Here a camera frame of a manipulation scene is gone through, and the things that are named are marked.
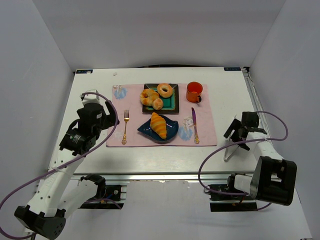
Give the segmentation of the striped orange croissant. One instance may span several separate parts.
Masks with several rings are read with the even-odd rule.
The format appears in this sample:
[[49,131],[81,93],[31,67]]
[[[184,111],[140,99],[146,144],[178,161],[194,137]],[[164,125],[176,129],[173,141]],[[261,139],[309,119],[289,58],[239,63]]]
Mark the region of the striped orange croissant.
[[161,139],[167,138],[166,120],[155,112],[151,114],[150,127]]

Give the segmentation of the metal food tongs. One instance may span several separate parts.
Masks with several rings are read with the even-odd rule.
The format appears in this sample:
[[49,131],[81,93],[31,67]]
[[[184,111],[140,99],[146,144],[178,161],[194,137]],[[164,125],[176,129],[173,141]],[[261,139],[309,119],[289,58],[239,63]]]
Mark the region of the metal food tongs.
[[[225,145],[229,145],[232,142],[232,139],[225,139]],[[239,148],[240,147],[238,145],[227,147],[224,150],[223,161],[228,162],[235,155]]]

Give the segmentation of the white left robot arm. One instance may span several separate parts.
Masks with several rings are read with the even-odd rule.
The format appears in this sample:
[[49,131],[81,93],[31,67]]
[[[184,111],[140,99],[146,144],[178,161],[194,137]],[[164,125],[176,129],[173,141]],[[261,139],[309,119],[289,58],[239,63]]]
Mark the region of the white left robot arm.
[[104,177],[90,173],[80,179],[70,193],[64,191],[78,166],[92,152],[101,132],[119,124],[112,103],[102,106],[98,100],[82,102],[78,119],[68,127],[59,144],[57,158],[34,197],[26,206],[18,206],[15,217],[29,230],[49,240],[63,231],[67,218],[86,201],[99,200],[106,195]]

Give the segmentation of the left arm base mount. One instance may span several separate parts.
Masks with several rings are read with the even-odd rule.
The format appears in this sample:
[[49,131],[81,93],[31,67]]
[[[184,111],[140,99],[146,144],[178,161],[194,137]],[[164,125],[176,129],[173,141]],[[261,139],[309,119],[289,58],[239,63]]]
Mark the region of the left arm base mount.
[[127,186],[121,184],[108,184],[106,179],[98,174],[82,176],[82,181],[91,181],[97,185],[96,195],[89,198],[79,208],[97,210],[121,210],[126,199]]

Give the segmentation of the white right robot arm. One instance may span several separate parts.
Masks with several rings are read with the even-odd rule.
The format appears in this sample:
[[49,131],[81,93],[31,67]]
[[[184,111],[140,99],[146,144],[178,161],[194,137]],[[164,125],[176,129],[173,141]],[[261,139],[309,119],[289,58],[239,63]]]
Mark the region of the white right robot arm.
[[252,176],[233,173],[228,177],[228,193],[244,193],[252,199],[289,206],[293,201],[297,165],[285,160],[273,147],[265,129],[259,127],[257,112],[244,111],[241,120],[234,119],[223,137],[227,147],[235,143],[235,149],[228,154],[225,150],[223,160],[229,161],[238,149],[255,157],[257,165]]

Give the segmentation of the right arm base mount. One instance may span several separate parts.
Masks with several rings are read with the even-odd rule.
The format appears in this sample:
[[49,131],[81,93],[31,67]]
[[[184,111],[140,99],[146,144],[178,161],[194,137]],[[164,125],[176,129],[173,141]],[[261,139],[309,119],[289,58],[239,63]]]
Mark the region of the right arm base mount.
[[237,193],[242,194],[240,190],[235,189],[235,173],[232,173],[226,183],[214,183],[209,184],[206,187],[210,190],[214,190],[218,193],[209,191],[204,188],[203,192],[209,195],[209,205],[211,212],[255,212],[258,210],[258,206],[255,200],[249,195],[229,195],[224,193]]

